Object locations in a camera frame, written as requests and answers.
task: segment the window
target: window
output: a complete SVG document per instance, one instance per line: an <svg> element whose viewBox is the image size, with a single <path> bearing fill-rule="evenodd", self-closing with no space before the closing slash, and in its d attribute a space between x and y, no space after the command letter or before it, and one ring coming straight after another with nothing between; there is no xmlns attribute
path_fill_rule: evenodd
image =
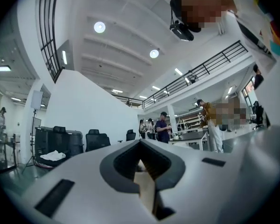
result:
<svg viewBox="0 0 280 224"><path fill-rule="evenodd" d="M248 94L250 93L250 91L254 90L254 81L255 81L255 78L252 77L250 79L249 83L246 85L246 87L242 90L242 93L244 95L244 98L245 98L245 101L247 103L250 113L253 113L253 109L252 109L251 100L250 100Z"/></svg>

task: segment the black rectangular slot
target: black rectangular slot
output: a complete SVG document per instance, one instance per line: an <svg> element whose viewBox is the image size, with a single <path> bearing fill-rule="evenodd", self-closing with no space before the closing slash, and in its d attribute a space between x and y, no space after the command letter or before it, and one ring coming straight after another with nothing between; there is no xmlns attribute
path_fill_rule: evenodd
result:
<svg viewBox="0 0 280 224"><path fill-rule="evenodd" d="M47 217L52 217L61 202L68 195L75 183L70 180L62 179L52 190L35 206L35 209L40 211Z"/></svg>
<svg viewBox="0 0 280 224"><path fill-rule="evenodd" d="M226 163L225 161L210 159L210 158L204 158L204 159L202 159L202 162L206 162L208 164L212 164L212 165L219 166L219 167L223 167L224 164Z"/></svg>

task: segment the black shirt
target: black shirt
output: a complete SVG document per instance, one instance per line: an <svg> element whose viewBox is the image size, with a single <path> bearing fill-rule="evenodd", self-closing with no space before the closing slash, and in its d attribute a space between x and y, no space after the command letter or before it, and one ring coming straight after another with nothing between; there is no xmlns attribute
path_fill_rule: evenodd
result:
<svg viewBox="0 0 280 224"><path fill-rule="evenodd" d="M257 89L257 87L259 87L259 85L261 84L261 82L263 82L263 77L262 77L262 75L260 75L260 74L257 74L256 76L255 76L255 82L254 82L254 89L256 90Z"/></svg>
<svg viewBox="0 0 280 224"><path fill-rule="evenodd" d="M167 124L164 120L158 120L155 126L157 128L165 128L165 127L167 127ZM168 143L168 141L170 139L168 130L163 130L161 132L158 132L158 137L159 137L160 142Z"/></svg>

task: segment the white pants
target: white pants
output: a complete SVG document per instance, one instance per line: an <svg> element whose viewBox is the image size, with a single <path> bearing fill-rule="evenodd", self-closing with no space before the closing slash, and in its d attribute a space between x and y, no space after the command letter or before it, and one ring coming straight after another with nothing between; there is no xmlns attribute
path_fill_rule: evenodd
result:
<svg viewBox="0 0 280 224"><path fill-rule="evenodd" d="M208 127L210 132L210 138L216 144L217 152L223 153L223 142L219 125L215 126L214 122L209 120Z"/></svg>

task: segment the person in yellow shirt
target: person in yellow shirt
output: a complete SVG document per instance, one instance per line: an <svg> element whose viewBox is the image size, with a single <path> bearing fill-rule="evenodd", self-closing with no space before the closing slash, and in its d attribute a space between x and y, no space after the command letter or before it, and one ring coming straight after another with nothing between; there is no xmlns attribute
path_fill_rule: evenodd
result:
<svg viewBox="0 0 280 224"><path fill-rule="evenodd" d="M197 105L203 107L202 122L200 123L200 127L203 128L206 125L209 127L210 138L214 140L217 152L223 153L223 142L219 128L220 119L216 114L216 109L211 105L211 103L205 103L201 99L197 100Z"/></svg>

